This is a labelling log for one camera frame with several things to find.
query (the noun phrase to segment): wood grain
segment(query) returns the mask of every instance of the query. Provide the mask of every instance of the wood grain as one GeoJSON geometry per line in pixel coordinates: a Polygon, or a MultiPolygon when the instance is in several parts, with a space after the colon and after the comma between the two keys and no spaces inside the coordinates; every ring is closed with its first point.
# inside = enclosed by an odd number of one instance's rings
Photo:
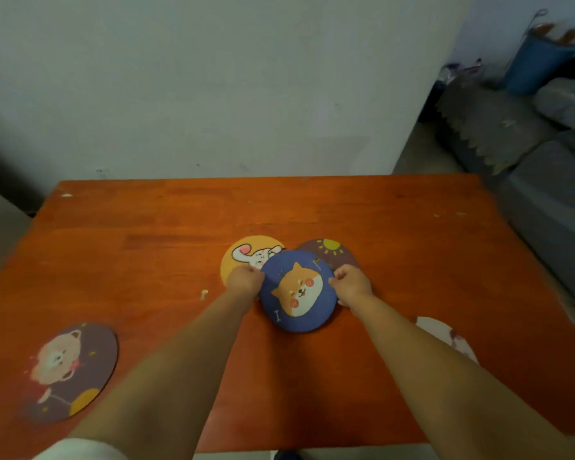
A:
{"type": "MultiPolygon", "coordinates": [[[[254,234],[288,248],[341,241],[381,298],[451,325],[483,367],[575,435],[575,328],[476,176],[65,181],[0,271],[0,459],[34,456],[87,411],[48,426],[23,416],[23,371],[56,331],[114,328],[110,389],[222,292],[222,255],[254,234]]],[[[348,310],[294,335],[257,304],[199,451],[420,441],[348,310]]]]}

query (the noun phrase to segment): hand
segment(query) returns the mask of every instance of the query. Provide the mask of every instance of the hand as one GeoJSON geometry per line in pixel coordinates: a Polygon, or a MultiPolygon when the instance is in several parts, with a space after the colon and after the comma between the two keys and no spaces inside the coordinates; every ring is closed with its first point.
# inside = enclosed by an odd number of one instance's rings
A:
{"type": "Polygon", "coordinates": [[[264,273],[253,266],[237,266],[226,279],[226,293],[253,302],[255,296],[260,292],[264,273]]]}
{"type": "Polygon", "coordinates": [[[343,265],[334,271],[334,278],[330,278],[329,283],[337,292],[339,305],[350,309],[357,307],[363,298],[373,296],[368,278],[352,265],[343,265]]]}

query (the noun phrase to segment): forearm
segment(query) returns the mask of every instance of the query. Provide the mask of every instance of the forearm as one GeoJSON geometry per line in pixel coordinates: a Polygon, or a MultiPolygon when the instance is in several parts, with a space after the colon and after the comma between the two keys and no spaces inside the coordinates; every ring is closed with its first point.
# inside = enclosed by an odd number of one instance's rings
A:
{"type": "Polygon", "coordinates": [[[190,458],[215,401],[246,310],[224,293],[147,357],[69,437],[137,458],[190,458]]]}
{"type": "Polygon", "coordinates": [[[575,447],[476,363],[375,297],[357,316],[444,459],[575,458],[575,447]]]}

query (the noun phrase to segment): coaster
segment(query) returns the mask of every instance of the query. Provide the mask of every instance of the coaster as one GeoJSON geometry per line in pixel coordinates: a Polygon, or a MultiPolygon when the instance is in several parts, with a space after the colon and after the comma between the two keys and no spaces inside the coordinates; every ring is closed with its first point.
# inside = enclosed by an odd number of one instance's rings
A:
{"type": "Polygon", "coordinates": [[[335,240],[313,239],[296,247],[296,250],[310,251],[330,265],[332,270],[336,270],[345,264],[360,268],[356,257],[344,246],[335,240]]]}
{"type": "Polygon", "coordinates": [[[334,311],[337,293],[328,284],[330,266],[313,253],[288,250],[271,257],[260,300],[265,313],[289,332],[309,332],[323,325],[334,311]]]}
{"type": "Polygon", "coordinates": [[[429,317],[418,317],[415,321],[415,325],[450,345],[453,349],[458,350],[458,352],[470,358],[475,363],[479,363],[475,356],[475,352],[473,352],[473,349],[471,349],[471,346],[468,344],[466,339],[455,332],[451,326],[446,325],[438,319],[429,317]]]}
{"type": "Polygon", "coordinates": [[[30,357],[27,413],[38,423],[53,423],[87,407],[106,386],[117,362],[117,338],[95,323],[61,331],[30,357]]]}
{"type": "Polygon", "coordinates": [[[219,272],[226,285],[230,272],[237,266],[249,265],[261,269],[272,256],[285,250],[285,246],[266,235],[251,235],[233,243],[221,260],[219,272]]]}

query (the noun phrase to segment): blue bucket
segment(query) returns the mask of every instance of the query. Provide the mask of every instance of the blue bucket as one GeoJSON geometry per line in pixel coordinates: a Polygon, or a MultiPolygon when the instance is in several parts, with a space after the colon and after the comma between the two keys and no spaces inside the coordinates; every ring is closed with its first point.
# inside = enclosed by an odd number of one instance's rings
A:
{"type": "Polygon", "coordinates": [[[574,45],[559,45],[529,32],[506,72],[502,86],[515,95],[533,94],[573,56],[574,45]]]}

